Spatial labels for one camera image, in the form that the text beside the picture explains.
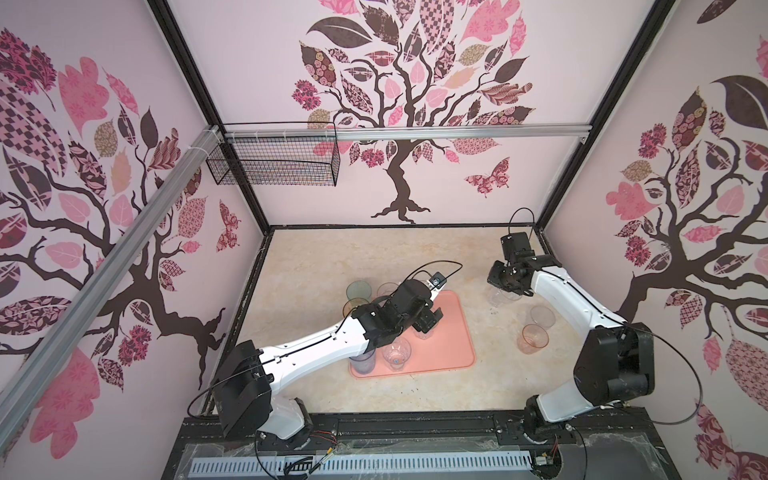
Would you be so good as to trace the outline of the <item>clear small cup row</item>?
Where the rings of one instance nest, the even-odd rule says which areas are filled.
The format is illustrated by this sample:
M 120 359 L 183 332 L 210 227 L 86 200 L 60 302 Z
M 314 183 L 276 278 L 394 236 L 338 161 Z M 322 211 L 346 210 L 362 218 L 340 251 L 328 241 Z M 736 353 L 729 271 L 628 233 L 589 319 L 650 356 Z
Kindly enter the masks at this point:
M 528 321 L 544 330 L 549 330 L 556 324 L 557 318 L 555 313 L 549 308 L 536 305 L 529 310 Z

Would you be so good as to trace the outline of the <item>yellow plastic cup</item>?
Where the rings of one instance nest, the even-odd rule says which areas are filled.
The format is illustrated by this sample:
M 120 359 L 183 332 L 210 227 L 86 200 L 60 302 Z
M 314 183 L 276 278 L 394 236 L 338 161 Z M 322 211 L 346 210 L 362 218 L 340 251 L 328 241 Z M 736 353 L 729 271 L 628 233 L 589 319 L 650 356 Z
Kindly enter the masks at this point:
M 358 307 L 368 305 L 370 301 L 366 298 L 352 298 L 348 300 L 342 308 L 342 318 L 346 319 Z

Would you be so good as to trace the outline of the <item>pink faceted plastic cup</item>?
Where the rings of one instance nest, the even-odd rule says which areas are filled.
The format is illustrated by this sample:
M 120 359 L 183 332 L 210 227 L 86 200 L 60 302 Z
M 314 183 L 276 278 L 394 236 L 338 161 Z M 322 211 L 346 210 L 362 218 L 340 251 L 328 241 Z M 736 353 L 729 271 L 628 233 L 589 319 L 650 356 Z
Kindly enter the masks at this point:
M 539 325 L 525 325 L 517 338 L 518 349 L 526 355 L 531 355 L 546 348 L 549 344 L 548 332 Z

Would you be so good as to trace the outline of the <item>pink plastic tray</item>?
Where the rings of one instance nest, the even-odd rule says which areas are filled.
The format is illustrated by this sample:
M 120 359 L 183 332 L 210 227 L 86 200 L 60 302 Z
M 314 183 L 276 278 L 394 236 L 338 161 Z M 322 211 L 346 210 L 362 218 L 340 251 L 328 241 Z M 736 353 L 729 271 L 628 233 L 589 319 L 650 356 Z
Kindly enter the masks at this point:
M 393 348 L 387 346 L 377 349 L 371 360 L 363 361 L 369 369 L 367 373 L 360 373 L 352 360 L 348 362 L 349 373 L 356 379 L 369 379 L 471 367 L 476 356 L 458 295 L 453 291 L 443 291 L 435 305 L 443 312 L 443 318 L 426 337 L 409 328 L 398 338 L 398 341 L 405 341 L 410 346 L 410 350 L 400 349 L 397 352 L 399 356 L 410 353 L 401 369 L 392 367 Z

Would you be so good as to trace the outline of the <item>clear ribbed cup row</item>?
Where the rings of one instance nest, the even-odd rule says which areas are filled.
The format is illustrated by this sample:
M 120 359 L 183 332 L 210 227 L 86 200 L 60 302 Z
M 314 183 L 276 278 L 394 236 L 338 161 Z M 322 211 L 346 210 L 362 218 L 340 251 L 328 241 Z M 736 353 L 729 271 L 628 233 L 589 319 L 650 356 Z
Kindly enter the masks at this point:
M 487 292 L 487 300 L 494 308 L 500 308 L 505 305 L 513 304 L 521 299 L 521 296 L 514 292 L 507 292 L 502 289 L 490 286 Z

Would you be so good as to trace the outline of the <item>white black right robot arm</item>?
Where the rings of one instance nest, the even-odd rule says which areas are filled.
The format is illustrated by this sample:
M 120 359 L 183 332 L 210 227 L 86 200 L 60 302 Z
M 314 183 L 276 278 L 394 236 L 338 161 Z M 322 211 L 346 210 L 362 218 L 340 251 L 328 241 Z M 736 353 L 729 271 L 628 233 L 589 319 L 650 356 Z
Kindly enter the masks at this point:
M 571 379 L 526 401 L 523 428 L 528 436 L 541 437 L 581 414 L 654 391 L 654 341 L 644 324 L 631 325 L 609 311 L 553 256 L 537 254 L 527 234 L 509 233 L 500 243 L 504 259 L 494 262 L 488 283 L 542 297 L 583 339 Z

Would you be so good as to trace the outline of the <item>blue plastic cup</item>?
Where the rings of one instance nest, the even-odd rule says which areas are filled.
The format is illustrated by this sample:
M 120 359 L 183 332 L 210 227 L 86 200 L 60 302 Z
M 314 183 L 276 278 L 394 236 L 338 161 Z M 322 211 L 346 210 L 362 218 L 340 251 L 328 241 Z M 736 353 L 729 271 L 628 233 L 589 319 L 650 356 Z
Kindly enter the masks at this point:
M 359 375 L 370 374 L 376 366 L 376 352 L 374 350 L 349 358 L 352 371 Z

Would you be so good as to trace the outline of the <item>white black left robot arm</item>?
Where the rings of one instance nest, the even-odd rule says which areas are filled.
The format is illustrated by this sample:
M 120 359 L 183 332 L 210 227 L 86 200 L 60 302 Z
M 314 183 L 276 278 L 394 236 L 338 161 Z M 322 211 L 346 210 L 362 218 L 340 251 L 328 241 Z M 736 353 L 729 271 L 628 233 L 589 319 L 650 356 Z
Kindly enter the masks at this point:
M 251 340 L 238 344 L 211 385 L 223 436 L 240 439 L 261 432 L 286 443 L 304 442 L 313 430 L 311 417 L 303 401 L 280 392 L 328 365 L 388 346 L 409 328 L 430 331 L 443 316 L 434 301 L 446 283 L 440 273 L 426 282 L 409 278 L 312 335 L 264 348 Z

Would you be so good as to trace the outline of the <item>green textured plastic cup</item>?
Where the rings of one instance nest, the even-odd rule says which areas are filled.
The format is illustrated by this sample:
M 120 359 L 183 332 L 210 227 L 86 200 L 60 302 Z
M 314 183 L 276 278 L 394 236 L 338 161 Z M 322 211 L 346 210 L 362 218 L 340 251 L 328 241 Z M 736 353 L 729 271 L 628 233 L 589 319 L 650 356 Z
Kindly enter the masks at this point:
M 372 299 L 372 294 L 372 287 L 365 280 L 355 280 L 346 288 L 346 296 L 348 300 L 362 299 L 370 301 Z

